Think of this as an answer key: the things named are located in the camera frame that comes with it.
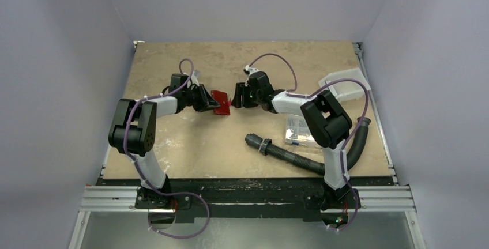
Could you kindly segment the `red leather card holder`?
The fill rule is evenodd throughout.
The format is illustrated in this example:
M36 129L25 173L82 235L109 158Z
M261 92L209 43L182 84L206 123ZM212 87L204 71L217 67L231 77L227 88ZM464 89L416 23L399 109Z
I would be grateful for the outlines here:
M213 110L213 113L215 115L228 116L231 114L230 112L231 102L226 92L222 92L219 90L212 90L211 96L219 103L219 107Z

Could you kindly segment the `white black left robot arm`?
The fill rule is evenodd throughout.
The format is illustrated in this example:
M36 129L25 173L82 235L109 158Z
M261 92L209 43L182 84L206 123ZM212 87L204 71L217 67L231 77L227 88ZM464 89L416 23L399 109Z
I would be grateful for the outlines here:
M173 74L169 86L156 96L140 100L120 99L108 133L108 143L125 154L137 170L141 187L151 190L149 200L157 208L167 207L174 193L167 174L160 168L153 146L158 118L178 114L186 107L196 112L220 107L194 76Z

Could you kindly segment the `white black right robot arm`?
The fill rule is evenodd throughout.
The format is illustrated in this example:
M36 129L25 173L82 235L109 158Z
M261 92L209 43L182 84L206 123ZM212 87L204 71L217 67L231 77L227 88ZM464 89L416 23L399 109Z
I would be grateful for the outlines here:
M325 85L316 92L293 93L275 89L264 71L248 69L245 82L235 85L235 96L231 101L236 108L260 106L273 114L301 116L314 141L321 147L325 170L324 200L337 207L346 200L351 191L347 168L346 145L351 139L353 122L346 110Z

